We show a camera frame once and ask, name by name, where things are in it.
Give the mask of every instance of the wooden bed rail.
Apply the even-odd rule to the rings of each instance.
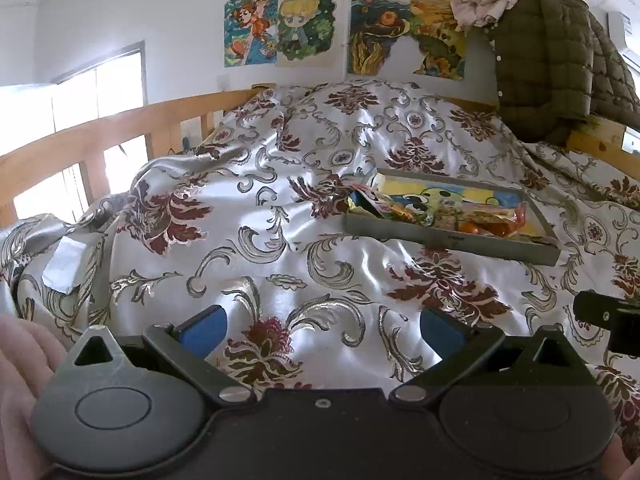
[[[14,197],[78,163],[90,204],[110,193],[104,150],[144,135],[149,160],[182,150],[180,123],[200,117],[202,138],[213,131],[213,112],[247,102],[266,86],[147,105],[78,124],[0,156],[0,228],[17,221]]]

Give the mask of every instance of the dark green quilted jacket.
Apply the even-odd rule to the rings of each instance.
[[[500,115],[525,142],[563,143],[589,114],[640,130],[631,73],[582,0],[519,0],[490,31]]]

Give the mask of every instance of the blanket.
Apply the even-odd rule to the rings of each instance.
[[[373,168],[524,190],[562,243],[558,264],[345,234],[351,186]],[[639,230],[637,182],[591,156],[525,144],[494,114],[416,84],[277,88],[228,113],[196,150],[149,162],[129,193],[78,224],[42,216],[2,232],[0,310],[69,347],[89,324],[135,335],[217,304],[226,335],[206,359],[258,391],[388,392],[438,361],[420,338],[425,306],[510,335],[556,324],[591,365],[635,459],[640,365],[607,351],[608,335],[577,322],[572,303],[591,288],[640,299]],[[97,238],[69,295],[42,283],[63,235]]]

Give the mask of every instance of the blonde hair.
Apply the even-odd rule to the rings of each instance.
[[[312,18],[318,13],[319,6],[320,0],[284,0],[280,6],[280,15]]]

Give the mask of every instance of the wooden bed frame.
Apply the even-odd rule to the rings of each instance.
[[[14,197],[59,171],[80,165],[82,185],[89,204],[110,193],[104,150],[144,135],[149,160],[182,150],[180,123],[200,118],[202,139],[213,131],[213,113],[247,102],[273,84],[251,89],[199,95],[147,105],[88,123],[78,124],[36,140],[0,156],[0,228],[17,221]],[[495,112],[497,104],[445,98],[467,111]],[[640,179],[638,158],[622,152],[618,124],[596,132],[575,133],[569,147],[602,158],[630,176]]]

